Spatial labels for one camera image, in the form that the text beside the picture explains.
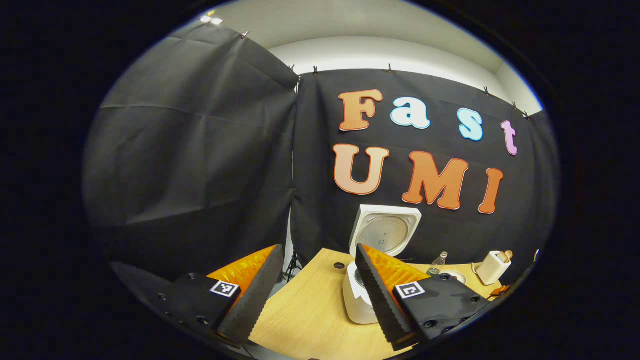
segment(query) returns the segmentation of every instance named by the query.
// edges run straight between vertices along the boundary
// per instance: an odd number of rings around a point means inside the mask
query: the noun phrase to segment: orange object
[[[276,245],[254,252],[249,256],[233,262],[219,270],[207,275],[211,279],[222,280],[232,284],[240,285],[240,296],[236,299],[231,309],[240,301],[240,298],[251,285],[253,278],[258,274],[264,262],[267,260]]]
[[[369,259],[371,259],[373,266],[378,271],[387,291],[391,294],[391,297],[396,302],[398,308],[402,310],[400,303],[398,303],[398,300],[396,300],[393,293],[396,285],[428,279],[430,276],[380,250],[376,250],[364,244],[362,244],[362,247],[367,251],[367,255],[369,256]]]

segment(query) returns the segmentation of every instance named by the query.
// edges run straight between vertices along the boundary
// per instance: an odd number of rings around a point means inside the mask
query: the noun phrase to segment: blue letter
[[[391,111],[391,120],[398,125],[413,125],[416,129],[426,129],[431,125],[427,119],[427,106],[424,102],[414,97],[399,97],[394,100],[394,106],[397,108]]]
[[[473,110],[462,108],[458,110],[458,119],[463,124],[460,126],[460,133],[463,138],[475,142],[482,139],[482,118],[480,114]]]

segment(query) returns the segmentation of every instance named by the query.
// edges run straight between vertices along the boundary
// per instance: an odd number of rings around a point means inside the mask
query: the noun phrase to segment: screw
[[[204,316],[198,316],[196,319],[198,319],[198,322],[201,323],[202,325],[208,325],[209,324],[209,321]]]

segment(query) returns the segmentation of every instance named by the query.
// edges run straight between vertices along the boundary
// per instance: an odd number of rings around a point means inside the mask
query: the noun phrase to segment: black fabric curtain
[[[95,117],[83,195],[112,261],[170,281],[285,245],[298,76],[193,22],[139,58]]]
[[[339,95],[377,89],[383,99],[374,102],[369,127],[341,131],[345,109]],[[395,124],[390,114],[394,100],[413,97],[424,102],[430,126]],[[301,77],[294,132],[294,199],[291,232],[303,264],[323,247],[348,252],[349,237],[360,204],[417,208],[422,220],[407,248],[398,255],[413,263],[430,263],[441,251],[449,263],[480,262],[491,250],[512,250],[513,264],[503,275],[513,282],[533,262],[546,240],[556,210],[559,164],[555,140],[544,112],[525,119],[515,107],[482,90],[454,81],[386,70],[333,70]],[[483,137],[472,141],[461,136],[457,112],[468,108],[483,120]],[[516,131],[518,152],[510,155],[501,124],[510,121]],[[355,145],[353,180],[364,182],[369,173],[368,147],[383,147],[380,185],[369,195],[341,190],[333,178],[337,143]],[[468,163],[457,210],[403,201],[413,174],[412,151],[433,155],[442,172],[452,158]],[[483,202],[488,168],[504,173],[495,201],[495,213],[478,211]]]

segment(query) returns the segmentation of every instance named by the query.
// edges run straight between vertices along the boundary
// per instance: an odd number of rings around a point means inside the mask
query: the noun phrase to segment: white wall
[[[529,85],[508,63],[503,63],[495,73],[495,76],[507,94],[509,94],[511,100],[516,102],[518,109],[526,111],[530,115],[542,110],[542,105]]]
[[[500,76],[459,56],[413,42],[376,37],[331,37],[294,42],[269,49],[288,66],[295,65],[297,74],[337,69],[387,69],[438,76],[489,92],[529,114],[541,110],[529,87],[509,65],[499,68]],[[289,266],[291,217],[287,232],[284,269]]]

